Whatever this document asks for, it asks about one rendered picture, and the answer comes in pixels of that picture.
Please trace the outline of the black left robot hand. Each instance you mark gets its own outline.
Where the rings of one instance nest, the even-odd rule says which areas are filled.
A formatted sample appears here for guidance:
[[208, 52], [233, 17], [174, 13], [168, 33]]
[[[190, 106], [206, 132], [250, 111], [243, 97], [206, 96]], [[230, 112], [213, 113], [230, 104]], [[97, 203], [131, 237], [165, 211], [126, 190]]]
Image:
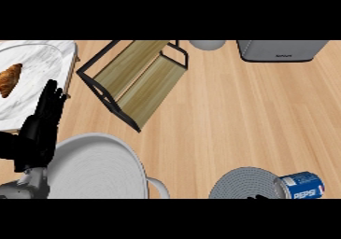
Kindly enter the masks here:
[[20, 133], [0, 132], [0, 159], [14, 161], [14, 172], [47, 167], [54, 159], [57, 131], [67, 95], [50, 80], [39, 97], [35, 113]]

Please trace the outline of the black wooden tiered shelf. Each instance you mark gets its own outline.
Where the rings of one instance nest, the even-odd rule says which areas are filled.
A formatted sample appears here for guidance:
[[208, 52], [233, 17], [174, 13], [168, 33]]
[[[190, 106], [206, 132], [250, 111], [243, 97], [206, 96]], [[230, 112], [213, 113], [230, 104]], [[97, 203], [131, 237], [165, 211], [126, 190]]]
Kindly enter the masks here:
[[134, 40], [91, 77], [87, 70], [118, 43], [109, 43], [76, 73], [109, 110], [141, 132], [188, 70], [190, 56], [179, 40]]

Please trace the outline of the blue soda can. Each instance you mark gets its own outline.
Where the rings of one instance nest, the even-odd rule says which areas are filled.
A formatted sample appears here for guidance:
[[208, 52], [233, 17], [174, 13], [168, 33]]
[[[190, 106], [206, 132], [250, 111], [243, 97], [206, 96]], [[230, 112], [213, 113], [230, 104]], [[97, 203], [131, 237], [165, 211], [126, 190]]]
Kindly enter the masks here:
[[283, 199], [318, 199], [326, 193], [324, 181], [309, 171], [277, 177], [274, 186]]

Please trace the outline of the white marble cutting board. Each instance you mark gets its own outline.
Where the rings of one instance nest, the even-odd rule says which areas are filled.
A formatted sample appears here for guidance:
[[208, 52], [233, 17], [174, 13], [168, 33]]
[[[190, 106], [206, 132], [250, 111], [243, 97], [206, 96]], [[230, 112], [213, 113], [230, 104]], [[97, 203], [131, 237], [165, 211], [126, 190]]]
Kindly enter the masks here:
[[10, 40], [0, 42], [0, 72], [22, 63], [19, 83], [7, 98], [0, 95], [0, 131], [17, 131], [35, 112], [50, 79], [69, 91], [78, 61], [73, 40]]

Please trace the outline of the large grey pan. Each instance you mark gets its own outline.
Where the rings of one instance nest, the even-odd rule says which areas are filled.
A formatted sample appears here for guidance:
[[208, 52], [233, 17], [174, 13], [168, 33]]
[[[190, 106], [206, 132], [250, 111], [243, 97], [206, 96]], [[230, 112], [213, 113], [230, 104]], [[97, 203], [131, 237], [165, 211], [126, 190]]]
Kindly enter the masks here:
[[57, 144], [48, 183], [51, 199], [149, 199], [149, 184], [171, 198], [131, 146], [104, 133], [79, 134]]

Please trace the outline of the brown croissant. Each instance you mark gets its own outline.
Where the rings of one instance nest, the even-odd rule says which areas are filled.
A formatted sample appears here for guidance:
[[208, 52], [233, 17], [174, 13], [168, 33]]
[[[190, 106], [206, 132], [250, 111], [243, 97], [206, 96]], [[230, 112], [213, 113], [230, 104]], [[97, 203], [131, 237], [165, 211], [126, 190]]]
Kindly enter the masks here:
[[4, 72], [0, 72], [0, 95], [7, 98], [19, 83], [23, 64], [14, 64]]

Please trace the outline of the pale grey round object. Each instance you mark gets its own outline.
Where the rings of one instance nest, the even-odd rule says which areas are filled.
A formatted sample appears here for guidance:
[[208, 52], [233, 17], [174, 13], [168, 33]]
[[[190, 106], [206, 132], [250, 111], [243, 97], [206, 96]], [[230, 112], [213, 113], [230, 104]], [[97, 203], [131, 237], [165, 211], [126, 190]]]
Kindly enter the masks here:
[[202, 50], [216, 50], [225, 45], [224, 40], [191, 40], [190, 43]]

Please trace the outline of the grey box appliance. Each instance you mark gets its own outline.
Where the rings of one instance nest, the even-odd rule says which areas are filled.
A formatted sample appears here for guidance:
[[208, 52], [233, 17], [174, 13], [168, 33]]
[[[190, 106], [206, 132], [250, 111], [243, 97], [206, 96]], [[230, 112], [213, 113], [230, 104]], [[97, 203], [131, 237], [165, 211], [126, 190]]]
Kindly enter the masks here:
[[241, 58], [252, 63], [309, 62], [328, 40], [238, 40]]

